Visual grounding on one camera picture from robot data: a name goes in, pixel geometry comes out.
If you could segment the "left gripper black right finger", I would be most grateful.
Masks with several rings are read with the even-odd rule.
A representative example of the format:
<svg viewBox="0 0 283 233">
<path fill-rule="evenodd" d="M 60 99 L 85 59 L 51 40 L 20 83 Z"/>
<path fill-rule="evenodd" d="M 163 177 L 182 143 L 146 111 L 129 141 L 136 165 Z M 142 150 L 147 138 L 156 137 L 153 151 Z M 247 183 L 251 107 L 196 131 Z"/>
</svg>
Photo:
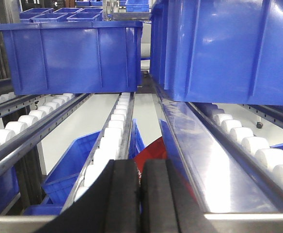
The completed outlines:
<svg viewBox="0 0 283 233">
<path fill-rule="evenodd" d="M 209 233 L 211 223 L 170 160 L 147 160 L 141 176 L 143 233 Z"/>
</svg>

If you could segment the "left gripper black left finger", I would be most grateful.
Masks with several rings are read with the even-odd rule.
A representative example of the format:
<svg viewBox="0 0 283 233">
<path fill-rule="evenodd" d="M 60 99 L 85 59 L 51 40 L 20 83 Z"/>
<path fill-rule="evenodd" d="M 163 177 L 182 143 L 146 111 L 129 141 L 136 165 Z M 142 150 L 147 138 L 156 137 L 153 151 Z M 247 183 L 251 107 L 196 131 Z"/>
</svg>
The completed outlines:
<svg viewBox="0 0 283 233">
<path fill-rule="evenodd" d="M 111 160 L 93 185 L 41 228 L 43 233 L 140 232 L 139 181 L 133 160 Z"/>
</svg>

